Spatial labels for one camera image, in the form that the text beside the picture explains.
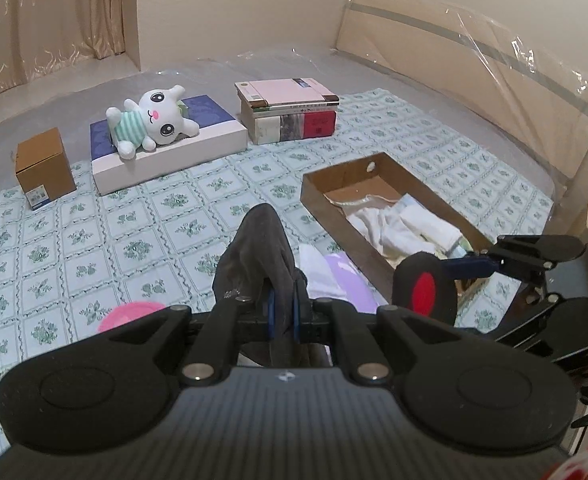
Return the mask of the purple tissue pack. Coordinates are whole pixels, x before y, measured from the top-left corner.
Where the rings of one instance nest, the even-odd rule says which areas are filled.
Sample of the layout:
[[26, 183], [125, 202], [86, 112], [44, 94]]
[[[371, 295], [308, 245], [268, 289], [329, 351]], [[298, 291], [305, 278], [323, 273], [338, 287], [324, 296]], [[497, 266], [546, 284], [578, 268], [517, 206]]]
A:
[[379, 303], [367, 282], [344, 252], [323, 255], [309, 244], [298, 248], [298, 267], [307, 278], [311, 299], [334, 298], [350, 302], [359, 312], [374, 313]]

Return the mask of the brown cardboard tray box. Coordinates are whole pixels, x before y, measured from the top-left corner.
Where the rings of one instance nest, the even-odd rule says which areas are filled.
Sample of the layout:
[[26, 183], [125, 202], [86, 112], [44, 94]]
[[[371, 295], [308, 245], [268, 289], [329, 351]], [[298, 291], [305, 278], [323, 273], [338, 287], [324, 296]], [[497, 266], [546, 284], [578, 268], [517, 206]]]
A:
[[384, 256], [348, 217], [362, 209], [379, 214], [405, 196], [459, 229], [474, 250], [490, 246], [490, 240], [463, 214], [385, 153], [308, 172], [301, 185], [303, 206], [386, 300], [391, 298], [397, 260]]

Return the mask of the dark grey sock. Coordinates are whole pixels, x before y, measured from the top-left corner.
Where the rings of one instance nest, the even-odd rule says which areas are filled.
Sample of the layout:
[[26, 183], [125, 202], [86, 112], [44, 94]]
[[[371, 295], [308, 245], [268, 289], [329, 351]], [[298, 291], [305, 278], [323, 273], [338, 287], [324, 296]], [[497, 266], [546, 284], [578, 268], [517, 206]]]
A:
[[251, 208], [220, 257], [213, 278], [218, 301], [246, 296], [267, 313], [268, 300], [274, 300], [274, 337], [241, 345], [251, 361], [273, 367], [310, 364], [308, 348], [297, 344], [292, 333], [295, 281], [302, 275], [275, 209], [269, 204]]

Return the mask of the white bunny plush toy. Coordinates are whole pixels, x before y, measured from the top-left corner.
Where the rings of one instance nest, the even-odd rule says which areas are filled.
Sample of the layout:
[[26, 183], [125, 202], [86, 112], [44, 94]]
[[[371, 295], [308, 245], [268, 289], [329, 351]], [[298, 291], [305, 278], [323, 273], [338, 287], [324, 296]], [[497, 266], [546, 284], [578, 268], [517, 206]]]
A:
[[123, 110], [106, 110], [111, 142], [122, 160], [134, 159], [140, 148], [153, 152], [179, 136], [198, 136], [198, 123], [187, 117], [189, 110], [182, 102], [184, 93], [185, 89], [176, 84], [169, 89], [149, 90], [137, 102], [126, 99]]

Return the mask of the floral green white tablecloth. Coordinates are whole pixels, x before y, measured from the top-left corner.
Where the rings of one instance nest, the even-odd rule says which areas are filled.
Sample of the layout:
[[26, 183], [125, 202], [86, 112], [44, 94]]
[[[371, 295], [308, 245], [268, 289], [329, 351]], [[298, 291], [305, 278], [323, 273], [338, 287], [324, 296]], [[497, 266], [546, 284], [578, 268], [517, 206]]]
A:
[[[301, 204], [303, 176], [386, 153], [489, 240], [539, 234], [552, 209], [544, 188], [465, 133], [384, 89], [341, 98], [324, 140], [252, 146], [108, 195], [87, 162], [70, 196], [30, 210], [18, 188], [0, 192], [0, 379], [17, 363], [92, 336], [118, 304], [153, 300], [213, 306], [213, 274], [244, 214], [279, 214], [292, 246], [338, 245]], [[7, 441], [0, 426], [0, 454]]]

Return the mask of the small brown cardboard box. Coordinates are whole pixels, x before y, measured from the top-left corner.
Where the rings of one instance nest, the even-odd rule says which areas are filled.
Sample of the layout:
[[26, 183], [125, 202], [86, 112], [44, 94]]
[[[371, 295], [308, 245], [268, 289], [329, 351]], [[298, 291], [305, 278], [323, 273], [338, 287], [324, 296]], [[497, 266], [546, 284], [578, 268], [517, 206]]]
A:
[[15, 174], [31, 210], [37, 210], [77, 190], [57, 128], [17, 145]]

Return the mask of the white fashion sock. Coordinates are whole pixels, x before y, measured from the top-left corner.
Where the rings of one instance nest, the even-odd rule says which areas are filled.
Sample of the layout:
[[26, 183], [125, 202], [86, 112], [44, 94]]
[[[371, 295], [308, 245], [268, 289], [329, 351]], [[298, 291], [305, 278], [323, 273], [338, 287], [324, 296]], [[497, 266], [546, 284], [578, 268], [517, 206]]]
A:
[[405, 258], [405, 252], [395, 244], [383, 240], [385, 222], [381, 217], [381, 209], [361, 208], [347, 216], [348, 222], [359, 234], [383, 257], [397, 261]]

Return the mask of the black red round pad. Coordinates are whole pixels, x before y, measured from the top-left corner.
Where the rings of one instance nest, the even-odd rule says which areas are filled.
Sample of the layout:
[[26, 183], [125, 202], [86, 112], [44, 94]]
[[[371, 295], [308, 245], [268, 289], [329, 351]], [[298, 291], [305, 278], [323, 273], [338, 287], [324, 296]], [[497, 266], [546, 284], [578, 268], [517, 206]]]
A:
[[452, 326], [458, 313], [456, 281], [442, 260], [417, 252], [395, 269], [390, 303]]

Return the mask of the pink tumbler cup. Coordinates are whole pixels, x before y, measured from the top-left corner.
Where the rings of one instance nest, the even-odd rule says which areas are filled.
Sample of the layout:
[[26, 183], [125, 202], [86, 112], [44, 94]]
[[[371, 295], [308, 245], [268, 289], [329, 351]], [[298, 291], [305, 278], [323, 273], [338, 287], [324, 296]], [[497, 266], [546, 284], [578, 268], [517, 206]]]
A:
[[129, 304], [120, 304], [112, 309], [108, 315], [100, 321], [98, 331], [100, 333], [113, 330], [121, 325], [136, 321], [144, 316], [154, 314], [157, 311], [164, 310], [165, 306], [154, 301], [133, 301]]

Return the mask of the plastic wrapped headboard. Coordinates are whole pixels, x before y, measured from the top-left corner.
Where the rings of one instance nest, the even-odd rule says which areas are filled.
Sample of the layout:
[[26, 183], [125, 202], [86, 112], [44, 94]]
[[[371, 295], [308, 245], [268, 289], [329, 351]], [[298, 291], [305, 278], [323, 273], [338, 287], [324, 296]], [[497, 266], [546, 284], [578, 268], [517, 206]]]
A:
[[588, 191], [588, 74], [546, 49], [438, 0], [348, 0], [336, 47], [448, 96]]

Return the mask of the stack of books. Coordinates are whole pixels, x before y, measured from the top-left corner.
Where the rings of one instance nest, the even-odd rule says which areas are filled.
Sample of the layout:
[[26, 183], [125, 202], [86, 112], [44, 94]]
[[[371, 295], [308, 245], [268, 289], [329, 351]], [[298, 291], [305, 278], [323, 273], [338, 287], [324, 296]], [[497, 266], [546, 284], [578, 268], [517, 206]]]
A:
[[336, 93], [313, 78], [239, 81], [239, 118], [256, 145], [333, 136]]

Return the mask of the beige curtain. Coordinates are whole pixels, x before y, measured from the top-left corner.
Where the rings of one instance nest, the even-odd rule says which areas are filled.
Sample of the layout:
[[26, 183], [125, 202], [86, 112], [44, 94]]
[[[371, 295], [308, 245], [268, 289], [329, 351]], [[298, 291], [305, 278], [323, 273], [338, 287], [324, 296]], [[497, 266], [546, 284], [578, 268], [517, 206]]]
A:
[[0, 93], [123, 53], [138, 58], [136, 0], [0, 0]]

